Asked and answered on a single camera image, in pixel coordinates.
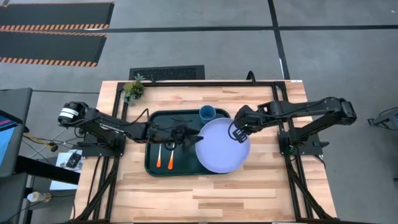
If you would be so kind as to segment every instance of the black floor mat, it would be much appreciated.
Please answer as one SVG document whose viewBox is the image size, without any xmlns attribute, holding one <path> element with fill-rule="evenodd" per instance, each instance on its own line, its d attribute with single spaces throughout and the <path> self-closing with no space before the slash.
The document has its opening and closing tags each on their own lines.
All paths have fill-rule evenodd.
<svg viewBox="0 0 398 224">
<path fill-rule="evenodd" d="M 130 68 L 129 80 L 134 80 L 137 74 L 151 80 L 204 80 L 204 65 L 173 66 L 173 67 L 152 67 L 152 68 Z"/>
<path fill-rule="evenodd" d="M 107 35 L 0 31 L 0 62 L 95 67 Z"/>
<path fill-rule="evenodd" d="M 0 6 L 0 30 L 108 28 L 113 2 L 35 3 Z"/>
</svg>

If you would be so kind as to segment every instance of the bottle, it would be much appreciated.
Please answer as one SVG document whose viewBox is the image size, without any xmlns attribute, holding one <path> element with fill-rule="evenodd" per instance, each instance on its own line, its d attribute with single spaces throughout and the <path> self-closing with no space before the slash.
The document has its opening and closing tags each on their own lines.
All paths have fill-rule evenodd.
<svg viewBox="0 0 398 224">
<path fill-rule="evenodd" d="M 30 193 L 27 197 L 27 200 L 30 202 L 49 202 L 51 199 L 50 193 L 40 193 L 40 192 L 33 192 Z"/>
</svg>

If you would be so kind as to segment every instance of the orange utensil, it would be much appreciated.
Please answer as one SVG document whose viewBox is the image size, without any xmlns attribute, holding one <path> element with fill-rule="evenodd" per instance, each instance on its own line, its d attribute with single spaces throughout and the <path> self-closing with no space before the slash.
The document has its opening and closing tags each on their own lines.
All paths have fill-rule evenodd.
<svg viewBox="0 0 398 224">
<path fill-rule="evenodd" d="M 172 151 L 172 155 L 170 156 L 169 169 L 173 169 L 173 155 L 174 155 L 174 150 Z"/>
<path fill-rule="evenodd" d="M 162 150 L 162 144 L 159 145 L 159 155 L 157 156 L 157 163 L 156 163 L 156 167 L 159 168 L 162 163 L 161 163 L 161 159 L 160 159 L 160 152 Z"/>
</svg>

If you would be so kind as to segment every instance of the wooden table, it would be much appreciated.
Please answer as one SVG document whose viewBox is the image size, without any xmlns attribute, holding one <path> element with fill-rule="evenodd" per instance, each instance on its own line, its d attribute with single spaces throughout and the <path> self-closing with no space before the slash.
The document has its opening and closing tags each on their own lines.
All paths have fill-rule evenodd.
<svg viewBox="0 0 398 224">
<path fill-rule="evenodd" d="M 302 82 L 285 83 L 290 102 L 307 100 Z M 103 82 L 97 104 L 101 112 L 112 113 L 117 84 L 114 81 Z M 127 121 L 137 118 L 145 108 L 149 108 L 151 114 L 158 110 L 199 109 L 202 105 L 222 108 L 234 117 L 245 104 L 254 109 L 272 100 L 271 88 L 267 86 L 148 87 L 144 96 L 128 109 Z M 122 102 L 118 110 L 119 118 Z M 294 119 L 295 126 L 303 126 L 310 121 L 308 117 Z M 251 150 L 244 165 L 225 175 L 150 176 L 144 168 L 145 144 L 128 140 L 119 164 L 111 221 L 294 221 L 285 161 L 279 154 L 278 130 L 274 126 L 250 135 Z M 75 199 L 76 214 L 86 207 L 96 160 L 96 157 L 86 159 L 82 168 Z M 323 164 L 313 156 L 302 156 L 302 160 L 309 191 L 325 211 L 335 217 Z M 92 195 L 98 187 L 100 169 L 101 163 Z M 305 217 L 302 194 L 299 189 L 297 191 L 302 216 Z M 104 217 L 107 196 L 106 192 L 100 218 Z"/>
</svg>

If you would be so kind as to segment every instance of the dark green tray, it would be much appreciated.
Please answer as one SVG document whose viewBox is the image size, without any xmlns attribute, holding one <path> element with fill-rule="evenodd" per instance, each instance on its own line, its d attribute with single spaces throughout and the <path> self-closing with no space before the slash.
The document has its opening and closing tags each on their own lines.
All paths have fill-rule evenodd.
<svg viewBox="0 0 398 224">
<path fill-rule="evenodd" d="M 173 125 L 173 120 L 171 118 L 178 118 L 185 121 L 192 120 L 187 126 L 197 130 L 201 130 L 204 126 L 200 120 L 199 110 L 157 111 L 150 116 L 149 121 L 161 127 L 168 127 Z M 216 118 L 230 118 L 230 116 L 227 111 L 216 109 Z M 148 174 L 155 177 L 216 174 L 203 167 L 199 162 L 195 145 L 185 153 L 182 152 L 181 146 L 177 146 L 174 149 L 174 166 L 172 170 L 169 170 L 168 166 L 171 153 L 171 151 L 162 146 L 162 152 L 160 153 L 162 165 L 160 168 L 157 168 L 156 163 L 159 155 L 159 144 L 147 144 L 145 152 L 145 170 Z"/>
</svg>

